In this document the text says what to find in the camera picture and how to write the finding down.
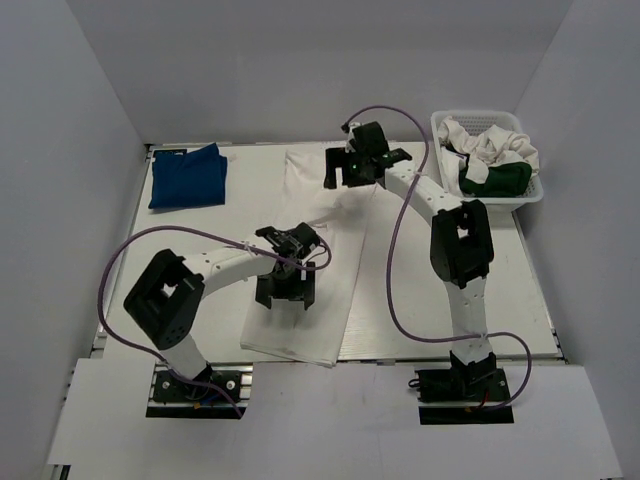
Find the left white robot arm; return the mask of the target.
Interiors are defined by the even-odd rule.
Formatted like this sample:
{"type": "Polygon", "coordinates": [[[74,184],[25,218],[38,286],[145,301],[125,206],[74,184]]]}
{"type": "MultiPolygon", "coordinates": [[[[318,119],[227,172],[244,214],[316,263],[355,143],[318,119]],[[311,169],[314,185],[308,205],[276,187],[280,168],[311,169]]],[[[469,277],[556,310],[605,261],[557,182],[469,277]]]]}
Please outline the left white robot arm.
{"type": "Polygon", "coordinates": [[[124,300],[124,309],[176,372],[177,387],[199,399],[211,387],[212,369],[191,328],[201,301],[237,282],[256,279],[254,300],[266,309],[289,302],[308,309],[315,302],[314,250],[325,247],[306,223],[289,230],[258,229],[247,242],[195,256],[170,249],[154,255],[124,300]]]}

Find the white t shirt red logo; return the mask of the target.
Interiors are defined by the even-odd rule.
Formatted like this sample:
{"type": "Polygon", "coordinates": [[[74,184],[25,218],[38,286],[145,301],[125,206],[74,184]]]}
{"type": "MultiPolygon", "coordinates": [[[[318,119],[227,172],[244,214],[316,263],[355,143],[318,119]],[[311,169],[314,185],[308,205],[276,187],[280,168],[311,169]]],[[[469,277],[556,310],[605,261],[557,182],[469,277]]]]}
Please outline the white t shirt red logo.
{"type": "Polygon", "coordinates": [[[329,190],[324,177],[322,155],[286,151],[273,226],[284,230],[307,223],[328,243],[332,256],[315,259],[329,266],[315,273],[315,301],[309,308],[288,301],[275,301],[271,308],[250,305],[240,337],[244,350],[326,367],[337,362],[376,187],[329,190]]]}

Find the dark green t shirt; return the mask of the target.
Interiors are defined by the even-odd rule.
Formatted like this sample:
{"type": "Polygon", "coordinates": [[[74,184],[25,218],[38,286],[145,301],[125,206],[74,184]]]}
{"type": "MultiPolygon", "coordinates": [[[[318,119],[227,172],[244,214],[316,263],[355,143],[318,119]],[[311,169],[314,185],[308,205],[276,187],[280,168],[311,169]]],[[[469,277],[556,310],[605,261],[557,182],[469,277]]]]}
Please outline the dark green t shirt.
{"type": "Polygon", "coordinates": [[[525,162],[489,167],[484,181],[473,180],[468,171],[469,167],[465,167],[458,176],[462,193],[487,198],[512,198],[523,195],[533,173],[531,166],[525,162]]]}

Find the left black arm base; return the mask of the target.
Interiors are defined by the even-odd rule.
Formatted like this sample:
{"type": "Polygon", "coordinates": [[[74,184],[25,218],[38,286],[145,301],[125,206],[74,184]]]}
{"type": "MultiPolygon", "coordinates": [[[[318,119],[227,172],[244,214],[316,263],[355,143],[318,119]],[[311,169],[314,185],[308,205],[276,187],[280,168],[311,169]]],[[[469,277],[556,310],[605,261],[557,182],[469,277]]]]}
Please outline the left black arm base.
{"type": "MultiPolygon", "coordinates": [[[[208,383],[223,390],[244,413],[253,380],[251,365],[213,365],[208,383]]],[[[217,390],[186,384],[166,367],[157,366],[151,380],[147,418],[239,420],[233,405],[217,390]]]]}

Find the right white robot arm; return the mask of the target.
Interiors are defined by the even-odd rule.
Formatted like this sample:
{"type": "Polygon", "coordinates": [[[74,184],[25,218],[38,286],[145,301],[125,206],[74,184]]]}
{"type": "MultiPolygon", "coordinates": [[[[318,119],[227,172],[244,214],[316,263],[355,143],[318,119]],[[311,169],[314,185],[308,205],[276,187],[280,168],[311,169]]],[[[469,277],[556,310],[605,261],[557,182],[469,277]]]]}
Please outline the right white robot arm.
{"type": "Polygon", "coordinates": [[[431,229],[431,266],[444,283],[451,315],[451,384],[461,397],[484,391],[496,371],[488,339],[485,286],[494,249],[485,205],[463,201],[415,168],[411,155],[392,150],[379,123],[346,123],[344,147],[325,151],[324,187],[363,187],[375,183],[403,200],[431,229]]]}

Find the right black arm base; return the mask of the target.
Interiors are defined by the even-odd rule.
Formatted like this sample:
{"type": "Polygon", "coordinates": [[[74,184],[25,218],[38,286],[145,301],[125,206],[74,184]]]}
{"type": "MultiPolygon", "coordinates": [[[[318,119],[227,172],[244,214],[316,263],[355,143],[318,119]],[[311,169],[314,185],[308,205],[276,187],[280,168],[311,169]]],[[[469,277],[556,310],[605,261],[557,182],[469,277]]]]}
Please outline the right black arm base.
{"type": "Polygon", "coordinates": [[[418,370],[408,388],[418,394],[423,426],[514,422],[512,407],[504,404],[510,398],[506,375],[493,353],[469,364],[451,355],[449,368],[418,370]]]}

